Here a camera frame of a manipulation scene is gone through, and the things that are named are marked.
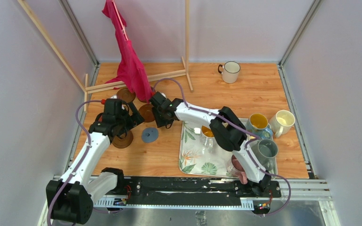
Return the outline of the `dark wooden coaster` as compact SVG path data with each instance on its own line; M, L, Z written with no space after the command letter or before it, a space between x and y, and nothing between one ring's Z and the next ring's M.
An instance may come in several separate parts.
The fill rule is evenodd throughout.
M155 117L153 115L153 105L152 104L144 104L139 108L139 113L144 118L144 122L153 122Z

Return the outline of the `blue coaster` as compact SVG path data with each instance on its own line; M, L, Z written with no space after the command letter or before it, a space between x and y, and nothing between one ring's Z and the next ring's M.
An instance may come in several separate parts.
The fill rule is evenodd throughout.
M144 143L152 143L159 137L159 131L156 128L146 128L141 134L141 139Z

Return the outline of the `plain dark brown coaster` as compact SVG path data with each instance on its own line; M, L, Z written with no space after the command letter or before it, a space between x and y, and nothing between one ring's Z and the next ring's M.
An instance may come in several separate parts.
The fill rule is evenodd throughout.
M132 142L133 142L133 133L132 131L128 131L127 134L124 134L121 137L115 136L112 141L112 145L116 148L123 149L130 146Z

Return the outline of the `ringed brown coaster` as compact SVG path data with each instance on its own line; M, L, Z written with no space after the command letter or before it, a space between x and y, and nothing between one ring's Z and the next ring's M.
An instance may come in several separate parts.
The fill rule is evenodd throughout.
M133 102L136 98L136 94L132 93L127 87L121 88L117 91L116 96L127 103Z

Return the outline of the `floral white serving tray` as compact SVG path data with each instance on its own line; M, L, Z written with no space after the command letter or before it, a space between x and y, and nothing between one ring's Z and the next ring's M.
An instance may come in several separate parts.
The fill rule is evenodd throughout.
M199 124L182 123L178 165L185 174L237 178L232 153L220 148L214 138L203 135Z

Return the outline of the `white enamel mug black rim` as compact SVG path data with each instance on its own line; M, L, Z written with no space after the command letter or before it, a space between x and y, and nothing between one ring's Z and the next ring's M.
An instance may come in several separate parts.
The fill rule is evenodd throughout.
M219 64L217 70L218 73L222 75L222 80L228 84L231 84L236 82L241 70L241 66L235 61L228 61L223 65Z

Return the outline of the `cream white mug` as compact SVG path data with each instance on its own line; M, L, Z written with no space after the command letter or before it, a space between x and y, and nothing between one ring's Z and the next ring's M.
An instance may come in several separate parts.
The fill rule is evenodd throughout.
M296 118L288 110L279 110L269 121L269 125L276 138L289 132L295 124Z

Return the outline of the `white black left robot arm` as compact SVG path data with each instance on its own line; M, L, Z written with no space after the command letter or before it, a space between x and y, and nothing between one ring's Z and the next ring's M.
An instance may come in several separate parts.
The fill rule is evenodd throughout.
M90 180L91 175L102 154L109 148L113 140L131 135L131 130L144 122L144 118L133 102L125 102L118 98L99 101L104 106L102 113L86 129L87 139L73 161L72 165L59 180L51 180L46 186L47 225L53 220L85 224L91 217L94 204L108 192L130 193L125 185L124 173L121 169L105 168L100 175Z

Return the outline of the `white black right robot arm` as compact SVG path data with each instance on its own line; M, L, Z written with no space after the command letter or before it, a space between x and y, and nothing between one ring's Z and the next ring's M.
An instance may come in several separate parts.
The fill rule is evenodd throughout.
M250 147L252 133L246 130L230 108L224 106L220 110L208 109L179 98L171 101L160 92L156 92L149 102L153 106L153 115L160 127L170 125L177 120L209 128L217 144L223 150L231 152L240 163L252 194L260 197L269 191L272 177Z

